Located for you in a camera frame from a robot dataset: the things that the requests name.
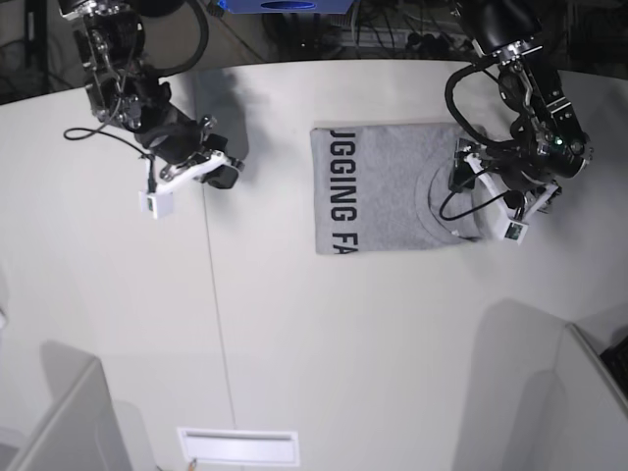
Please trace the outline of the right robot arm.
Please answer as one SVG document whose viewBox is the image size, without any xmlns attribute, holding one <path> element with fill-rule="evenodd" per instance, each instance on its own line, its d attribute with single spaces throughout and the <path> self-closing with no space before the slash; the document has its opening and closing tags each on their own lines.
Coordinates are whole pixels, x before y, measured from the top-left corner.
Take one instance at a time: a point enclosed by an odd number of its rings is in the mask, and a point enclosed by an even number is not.
<svg viewBox="0 0 628 471">
<path fill-rule="evenodd" d="M 143 21 L 175 13 L 180 1 L 62 1 L 61 16 L 73 28 L 85 72 L 84 89 L 97 129 L 72 128 L 67 140 L 105 134 L 114 127 L 131 133 L 133 148 L 147 162 L 147 189 L 159 183 L 196 180 L 218 189 L 232 188 L 243 167 L 227 152 L 227 139 L 213 133 L 215 119 L 196 121 L 171 102 L 167 79 L 189 71 L 209 42 L 209 25 L 202 4 L 188 2 L 198 25 L 198 42 L 182 63 L 157 68 L 144 55 Z"/>
</svg>

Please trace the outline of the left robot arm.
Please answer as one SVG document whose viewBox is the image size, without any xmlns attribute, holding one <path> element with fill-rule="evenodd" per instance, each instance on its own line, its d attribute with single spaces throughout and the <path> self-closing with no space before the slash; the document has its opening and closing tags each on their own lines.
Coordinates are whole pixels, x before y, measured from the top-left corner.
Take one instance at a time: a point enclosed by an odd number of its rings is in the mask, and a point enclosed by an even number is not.
<svg viewBox="0 0 628 471">
<path fill-rule="evenodd" d="M 452 1 L 451 13 L 471 40 L 477 57 L 445 84 L 445 105 L 466 132 L 456 155 L 450 190 L 474 187 L 481 177 L 498 177 L 504 188 L 490 198 L 503 201 L 521 221 L 534 203 L 547 205 L 560 192 L 556 179 L 572 179 L 591 162 L 593 148 L 544 57 L 542 25 L 524 1 Z M 507 140 L 494 140 L 471 124 L 454 101 L 464 79 L 498 69 L 493 78 L 502 102 L 515 113 Z"/>
</svg>

